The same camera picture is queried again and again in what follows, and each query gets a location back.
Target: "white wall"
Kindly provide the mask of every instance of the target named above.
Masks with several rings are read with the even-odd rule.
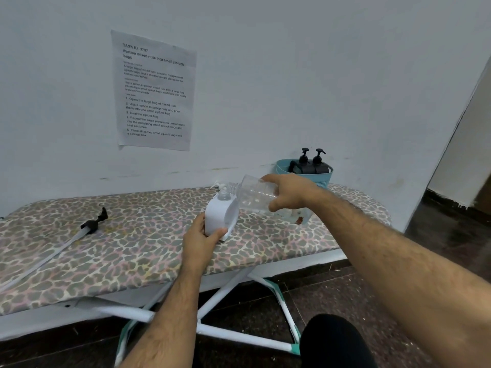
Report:
[[[0,214],[260,176],[323,147],[404,229],[491,54],[491,0],[0,0]],[[190,152],[116,140],[110,30],[198,51]]]
[[[491,61],[428,185],[461,205],[474,199],[491,173]]]

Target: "human hand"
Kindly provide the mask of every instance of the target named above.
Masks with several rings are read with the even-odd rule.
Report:
[[[278,185],[278,197],[271,201],[269,205],[269,209],[272,212],[283,208],[310,208],[311,202],[315,199],[316,192],[320,189],[310,179],[294,173],[268,174],[261,179]]]
[[[183,236],[182,271],[192,271],[202,275],[212,259],[215,245],[227,231],[226,228],[219,228],[206,237],[205,213],[200,213]]]

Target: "hairy forearm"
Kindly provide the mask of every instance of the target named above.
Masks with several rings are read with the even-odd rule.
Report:
[[[121,368],[191,367],[200,282],[200,273],[181,271],[162,308]]]
[[[439,363],[489,363],[491,284],[331,192],[316,190],[309,204],[392,315]]]

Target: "ironing board legs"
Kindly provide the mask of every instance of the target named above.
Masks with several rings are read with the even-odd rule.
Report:
[[[221,287],[201,308],[198,310],[198,324],[196,326],[196,333],[200,335],[220,338],[224,340],[230,340],[235,342],[248,343],[256,346],[269,347],[276,350],[290,352],[292,354],[300,355],[299,350],[299,342],[300,342],[300,332],[293,321],[293,318],[286,306],[285,299],[283,298],[283,294],[281,293],[279,286],[271,282],[269,280],[263,279],[261,277],[255,276],[251,274],[254,270],[254,267],[247,267],[245,269],[240,270],[237,274],[231,278],[227,284]],[[235,288],[241,280],[244,278],[249,278],[259,284],[262,284],[269,288],[273,294],[276,296],[278,303],[285,314],[288,325],[290,326],[290,331],[293,336],[293,340],[295,343],[287,343],[276,340],[270,340],[262,337],[252,336],[245,333],[230,331],[223,328],[213,327],[211,325],[205,325],[201,323],[201,318],[203,318],[210,310],[213,309],[230,291]],[[116,362],[115,366],[118,366],[125,355],[126,342],[128,339],[128,334],[131,331],[132,327],[135,325],[135,320],[148,323],[152,320],[154,316],[154,312],[149,309],[153,306],[154,303],[158,302],[158,300],[166,293],[169,289],[170,285],[163,287],[158,294],[149,302],[143,309],[139,309],[136,307],[122,305],[116,302],[107,301],[97,297],[83,297],[81,298],[75,307],[79,307],[82,309],[92,309],[97,310],[103,314],[107,315],[115,315],[127,319],[131,319],[132,322],[129,322],[121,332],[121,336],[118,344],[118,352],[116,354]]]

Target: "human arm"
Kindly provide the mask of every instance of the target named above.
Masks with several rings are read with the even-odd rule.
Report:
[[[193,364],[201,275],[210,263],[220,228],[204,235],[204,213],[193,221],[183,237],[179,275],[150,327],[129,353],[121,368],[187,368]]]
[[[491,364],[491,284],[297,175],[270,210],[310,208],[402,327],[442,366]]]

